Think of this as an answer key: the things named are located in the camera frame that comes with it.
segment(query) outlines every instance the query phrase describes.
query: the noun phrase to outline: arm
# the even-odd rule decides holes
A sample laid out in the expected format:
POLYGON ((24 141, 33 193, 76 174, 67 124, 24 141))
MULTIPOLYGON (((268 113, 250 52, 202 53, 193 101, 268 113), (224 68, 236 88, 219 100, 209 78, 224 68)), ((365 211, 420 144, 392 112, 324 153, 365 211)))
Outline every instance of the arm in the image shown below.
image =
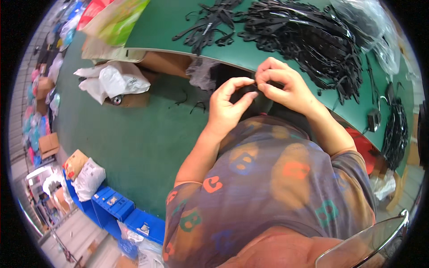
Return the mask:
POLYGON ((356 151, 353 138, 316 99, 297 71, 270 57, 258 67, 255 77, 258 89, 267 98, 307 117, 317 142, 330 156, 347 150, 356 151), (270 80, 283 83, 284 88, 281 90, 267 84, 270 80))
POLYGON ((235 104, 229 102, 231 95, 240 87, 252 83, 254 80, 247 77, 231 78, 212 94, 208 123, 181 165, 174 187, 185 182, 203 182, 205 175, 216 162, 222 139, 237 126, 241 116, 258 94, 246 93, 235 104))

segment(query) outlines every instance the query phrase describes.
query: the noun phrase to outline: fingernail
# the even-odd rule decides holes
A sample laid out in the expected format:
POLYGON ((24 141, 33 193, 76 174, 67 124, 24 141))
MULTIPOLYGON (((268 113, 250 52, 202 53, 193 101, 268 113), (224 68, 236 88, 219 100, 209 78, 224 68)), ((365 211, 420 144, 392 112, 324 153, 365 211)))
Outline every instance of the fingernail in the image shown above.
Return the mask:
POLYGON ((258 89, 263 91, 265 89, 265 84, 258 84, 258 89))
POLYGON ((250 95, 250 98, 254 99, 258 96, 258 93, 256 91, 253 91, 253 92, 250 92, 249 95, 250 95))

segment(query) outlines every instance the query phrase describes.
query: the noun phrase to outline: forearm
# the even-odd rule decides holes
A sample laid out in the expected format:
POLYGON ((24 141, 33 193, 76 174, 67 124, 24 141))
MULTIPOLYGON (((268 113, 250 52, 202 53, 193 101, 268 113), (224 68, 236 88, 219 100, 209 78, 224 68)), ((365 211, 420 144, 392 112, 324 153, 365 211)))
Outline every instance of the forearm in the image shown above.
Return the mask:
POLYGON ((216 162, 219 152, 219 137, 206 127, 200 134, 191 153, 186 157, 176 175, 174 186, 185 181, 202 183, 207 172, 216 162))
POLYGON ((320 147, 330 156, 346 150, 356 151, 353 138, 319 101, 305 114, 320 147))

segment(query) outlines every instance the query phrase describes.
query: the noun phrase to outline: green surface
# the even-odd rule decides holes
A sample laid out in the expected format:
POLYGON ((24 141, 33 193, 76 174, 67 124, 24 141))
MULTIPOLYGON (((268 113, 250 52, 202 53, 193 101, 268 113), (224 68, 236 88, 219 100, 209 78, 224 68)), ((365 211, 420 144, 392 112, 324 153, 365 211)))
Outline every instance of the green surface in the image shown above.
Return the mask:
POLYGON ((165 219, 165 198, 180 165, 207 123, 208 113, 192 107, 203 96, 189 80, 162 75, 151 86, 146 108, 100 105, 78 88, 73 73, 92 67, 80 58, 85 35, 76 32, 57 82, 59 115, 54 131, 65 152, 80 149, 106 169, 106 183, 136 207, 165 219), (185 104, 176 105, 185 99, 185 104))
MULTIPOLYGON (((246 11, 250 6, 253 0, 244 0, 243 3, 238 6, 234 11, 246 11)), ((324 6, 329 4, 328 0, 311 0, 303 1, 304 3, 311 3, 318 8, 322 9, 324 6)), ((176 34, 182 32, 185 29, 191 27, 195 20, 196 16, 190 16, 190 20, 185 20, 185 15, 191 11, 199 11, 198 3, 204 3, 206 5, 213 5, 214 0, 186 0, 186 1, 169 1, 169 0, 152 0, 139 20, 136 22, 133 31, 128 38, 126 47, 129 48, 145 48, 148 50, 168 50, 168 51, 178 51, 182 53, 190 53, 191 47, 183 45, 183 41, 186 38, 186 35, 177 41, 172 41, 171 38, 176 34)), ((230 32, 228 28, 223 25, 225 30, 230 32)), ((243 30, 244 24, 236 24, 236 32, 243 30)), ((256 48, 255 42, 244 42, 242 38, 235 36, 235 42, 229 46, 218 47, 213 45, 211 47, 205 47, 202 51, 202 56, 210 57, 216 60, 223 61, 232 65, 240 66, 248 70, 255 71, 258 65, 263 62, 268 57, 275 57, 279 60, 283 60, 281 55, 277 52, 269 53, 260 51, 256 48)), ((345 101, 345 105, 341 106, 338 104, 334 110, 339 116, 344 118, 350 125, 356 128, 358 131, 362 132, 367 128, 367 113, 376 108, 372 104, 371 98, 371 85, 368 73, 366 71, 367 64, 365 56, 363 59, 363 69, 362 77, 364 83, 360 88, 360 104, 357 104, 354 99, 345 101)), ((380 65, 377 63, 374 55, 370 54, 371 66, 373 68, 373 74, 375 77, 375 82, 383 94, 387 86, 387 75, 381 69, 380 65)), ((335 90, 328 90, 322 93, 322 96, 317 96, 317 87, 311 81, 310 77, 299 69, 298 64, 289 60, 286 61, 289 66, 300 72, 305 82, 307 83, 310 90, 313 94, 329 109, 333 109, 336 101, 338 99, 337 92, 335 90)), ((408 72, 405 61, 401 58, 400 72, 398 75, 393 77, 393 82, 396 84, 397 81, 401 81, 404 87, 407 89, 406 92, 400 90, 399 96, 402 98, 402 103, 407 113, 408 127, 410 134, 412 132, 412 112, 413 112, 413 89, 410 81, 406 80, 405 74, 408 72)), ((381 102, 381 114, 382 114, 382 124, 378 131, 375 133, 367 132, 365 137, 368 138, 370 142, 374 144, 379 150, 383 146, 384 131, 388 117, 390 115, 390 110, 385 101, 381 102)), ((397 169, 397 172, 402 175, 405 168, 405 162, 397 169)))

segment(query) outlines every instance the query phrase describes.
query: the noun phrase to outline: green table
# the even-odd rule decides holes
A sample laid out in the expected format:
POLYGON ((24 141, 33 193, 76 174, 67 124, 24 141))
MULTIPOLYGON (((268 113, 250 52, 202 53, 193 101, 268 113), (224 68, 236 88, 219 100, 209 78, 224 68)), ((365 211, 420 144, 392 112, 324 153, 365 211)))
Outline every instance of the green table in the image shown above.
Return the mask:
MULTIPOLYGON (((136 22, 125 46, 128 48, 191 55, 191 47, 183 45, 183 40, 186 36, 177 41, 172 41, 171 38, 194 24, 196 16, 191 15, 189 21, 186 21, 184 17, 191 11, 199 11, 200 8, 198 3, 204 3, 211 6, 213 2, 213 0, 152 0, 136 22)), ((234 9, 234 11, 246 11, 252 2, 252 0, 244 0, 240 6, 234 9)), ((329 4, 328 0, 308 0, 306 2, 317 6, 319 9, 322 9, 324 6, 329 4)), ((226 25, 222 26, 224 28, 219 27, 219 29, 230 32, 226 25)), ((237 33, 243 31, 244 24, 236 24, 235 27, 237 33)), ((220 33, 216 33, 215 38, 219 38, 221 36, 222 35, 220 33)), ((367 64, 364 55, 362 55, 362 68, 364 71, 362 72, 363 84, 360 88, 360 104, 357 104, 354 99, 351 99, 345 101, 345 104, 342 106, 337 103, 338 94, 335 90, 326 90, 322 92, 322 96, 317 96, 318 87, 313 83, 313 81, 311 81, 307 73, 302 72, 299 69, 299 66, 295 61, 285 61, 277 52, 269 53, 260 51, 256 48, 255 42, 244 42, 242 38, 237 36, 234 36, 234 40, 233 44, 225 47, 218 47, 216 45, 205 47, 202 50, 201 56, 250 71, 256 71, 258 65, 268 57, 274 57, 282 60, 302 75, 313 94, 327 108, 333 110, 358 131, 363 132, 367 128, 366 115, 371 109, 376 108, 376 106, 372 104, 372 90, 369 75, 366 71, 367 64)), ((383 94, 388 84, 387 75, 381 69, 374 55, 370 53, 369 56, 375 83, 377 84, 381 94, 383 94)), ((412 83, 405 78, 407 73, 408 68, 405 64, 405 60, 404 58, 401 58, 400 71, 399 74, 393 77, 393 83, 396 85, 397 81, 401 81, 406 89, 400 89, 397 95, 401 97, 405 112, 407 113, 409 133, 411 135, 413 128, 414 99, 412 83)), ((381 150, 383 146, 384 131, 389 115, 389 106, 385 101, 381 100, 381 126, 376 132, 365 133, 365 137, 379 150, 381 150)), ((405 168, 408 152, 409 146, 406 149, 403 162, 396 170, 400 175, 402 175, 405 168)))

